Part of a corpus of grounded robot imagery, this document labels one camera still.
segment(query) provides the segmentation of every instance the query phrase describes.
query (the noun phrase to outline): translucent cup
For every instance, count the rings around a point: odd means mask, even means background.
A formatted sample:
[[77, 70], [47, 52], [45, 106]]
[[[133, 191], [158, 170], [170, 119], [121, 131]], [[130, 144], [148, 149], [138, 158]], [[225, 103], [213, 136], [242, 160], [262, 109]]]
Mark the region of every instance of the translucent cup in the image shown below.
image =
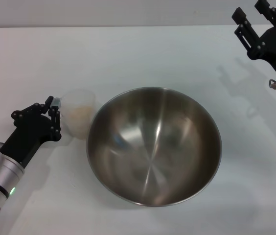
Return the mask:
[[60, 101], [60, 113], [71, 135], [85, 140], [94, 114], [95, 95], [87, 90], [73, 90]]

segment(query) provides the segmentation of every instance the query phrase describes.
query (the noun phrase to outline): gray wall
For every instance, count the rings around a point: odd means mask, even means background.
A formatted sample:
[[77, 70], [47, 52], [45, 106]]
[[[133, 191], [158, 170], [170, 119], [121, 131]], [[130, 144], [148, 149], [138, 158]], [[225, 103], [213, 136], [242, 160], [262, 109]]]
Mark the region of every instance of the gray wall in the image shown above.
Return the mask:
[[[276, 0], [269, 0], [276, 6]], [[0, 27], [233, 24], [241, 7], [266, 24], [256, 0], [0, 0]]]

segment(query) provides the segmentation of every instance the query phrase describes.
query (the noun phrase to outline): white table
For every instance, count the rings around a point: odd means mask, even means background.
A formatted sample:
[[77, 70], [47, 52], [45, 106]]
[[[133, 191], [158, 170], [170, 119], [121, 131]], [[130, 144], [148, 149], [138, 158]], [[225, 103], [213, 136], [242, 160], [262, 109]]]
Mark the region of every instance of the white table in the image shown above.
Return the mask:
[[[255, 26], [260, 34], [267, 25]], [[276, 235], [276, 73], [251, 61], [236, 26], [0, 29], [0, 141], [12, 111], [75, 88], [98, 106], [160, 86], [189, 95], [214, 118], [223, 158], [211, 184], [164, 208], [106, 190], [85, 143], [45, 143], [0, 212], [0, 235]]]

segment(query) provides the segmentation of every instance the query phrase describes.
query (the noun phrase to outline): stainless steel bowl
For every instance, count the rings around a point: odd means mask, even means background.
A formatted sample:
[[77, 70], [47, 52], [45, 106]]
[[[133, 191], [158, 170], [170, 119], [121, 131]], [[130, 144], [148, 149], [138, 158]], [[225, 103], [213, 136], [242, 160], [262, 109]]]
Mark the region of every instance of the stainless steel bowl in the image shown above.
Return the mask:
[[221, 161], [208, 112], [165, 88], [139, 88], [107, 102], [89, 130], [87, 154], [99, 181], [119, 197], [160, 207], [202, 191]]

